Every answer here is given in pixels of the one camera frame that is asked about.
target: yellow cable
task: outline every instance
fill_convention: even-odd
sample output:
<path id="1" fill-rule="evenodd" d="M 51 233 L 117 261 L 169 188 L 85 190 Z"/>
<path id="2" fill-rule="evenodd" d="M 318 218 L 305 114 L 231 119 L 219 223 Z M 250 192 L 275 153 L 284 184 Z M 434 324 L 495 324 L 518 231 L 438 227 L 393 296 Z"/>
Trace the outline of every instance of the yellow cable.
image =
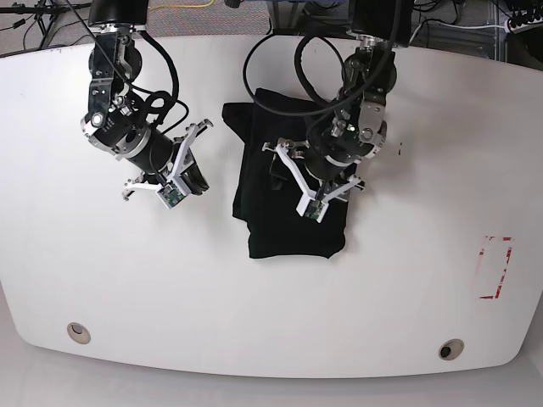
<path id="1" fill-rule="evenodd" d="M 215 0 L 211 0 L 209 3 L 206 3 L 206 4 L 167 4 L 164 6 L 149 7 L 149 12 L 160 10 L 162 8 L 204 8 L 204 7 L 209 7 L 214 2 Z"/>

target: white table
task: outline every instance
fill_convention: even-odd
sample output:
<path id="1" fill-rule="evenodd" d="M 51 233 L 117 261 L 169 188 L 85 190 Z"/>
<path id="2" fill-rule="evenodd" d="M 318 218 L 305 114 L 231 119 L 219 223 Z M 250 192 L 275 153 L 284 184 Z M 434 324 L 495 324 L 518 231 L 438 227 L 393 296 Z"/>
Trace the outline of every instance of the white table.
<path id="1" fill-rule="evenodd" d="M 541 73 L 400 50 L 389 139 L 361 168 L 368 189 L 353 196 L 347 248 L 331 260 L 256 261 L 246 225 L 231 217 L 243 145 L 221 122 L 224 102 L 249 101 L 241 66 L 256 41 L 161 41 L 189 119 L 216 124 L 193 149 L 211 189 L 172 211 L 151 193 L 124 202 L 121 186 L 137 169 L 81 134 L 91 47 L 0 60 L 0 281 L 21 337 L 97 359 L 241 376 L 398 376 L 513 359 L 543 289 Z M 276 38 L 255 55 L 254 87 L 303 95 L 296 43 Z M 336 43 L 345 57 L 356 45 Z M 137 84 L 170 89 L 163 60 L 138 49 Z M 304 57 L 330 96 L 333 58 L 318 42 Z M 499 298 L 480 299 L 495 296 L 508 247 Z M 69 338 L 71 322 L 88 328 L 88 345 Z M 453 338 L 466 348 L 443 361 L 439 347 Z"/>

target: power strip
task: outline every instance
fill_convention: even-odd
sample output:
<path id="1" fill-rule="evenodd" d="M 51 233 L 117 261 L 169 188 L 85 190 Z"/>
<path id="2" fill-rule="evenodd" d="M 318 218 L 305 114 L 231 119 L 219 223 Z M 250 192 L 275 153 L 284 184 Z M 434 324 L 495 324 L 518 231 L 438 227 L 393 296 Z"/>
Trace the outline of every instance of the power strip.
<path id="1" fill-rule="evenodd" d="M 543 27 L 543 8 L 534 8 L 524 14 L 515 15 L 506 22 L 506 29 L 512 34 L 537 27 Z"/>

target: black motor housing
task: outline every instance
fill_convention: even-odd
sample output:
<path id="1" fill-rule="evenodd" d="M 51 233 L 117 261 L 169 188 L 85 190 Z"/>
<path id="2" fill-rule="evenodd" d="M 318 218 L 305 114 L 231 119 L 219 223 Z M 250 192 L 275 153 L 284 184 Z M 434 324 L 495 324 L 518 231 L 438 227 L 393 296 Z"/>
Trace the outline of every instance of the black motor housing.
<path id="1" fill-rule="evenodd" d="M 149 0 L 92 0 L 89 26 L 147 24 Z"/>

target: folded garment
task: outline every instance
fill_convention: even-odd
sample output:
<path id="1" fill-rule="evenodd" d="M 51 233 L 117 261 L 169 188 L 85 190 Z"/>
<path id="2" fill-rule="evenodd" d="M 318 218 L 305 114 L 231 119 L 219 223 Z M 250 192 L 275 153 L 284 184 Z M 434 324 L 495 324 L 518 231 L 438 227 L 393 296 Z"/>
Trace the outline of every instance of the folded garment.
<path id="1" fill-rule="evenodd" d="M 283 110 L 319 108 L 313 102 L 288 98 L 264 89 L 258 89 L 256 97 L 266 105 Z M 278 189 L 277 180 L 274 181 L 270 176 L 274 154 L 262 151 L 265 142 L 276 145 L 280 137 L 294 141 L 305 140 L 309 124 L 306 119 L 272 114 L 253 103 L 226 103 L 222 118 L 245 143 L 233 216 L 247 222 L 250 231 L 249 257 L 264 259 L 278 255 L 305 254 L 329 259 L 339 252 L 345 245 L 348 204 L 333 200 L 320 224 L 300 216 L 296 207 L 302 192 L 296 180 L 279 162 L 285 169 L 285 180 Z M 305 180 L 311 189 L 319 187 L 318 181 L 311 176 L 305 176 Z"/>

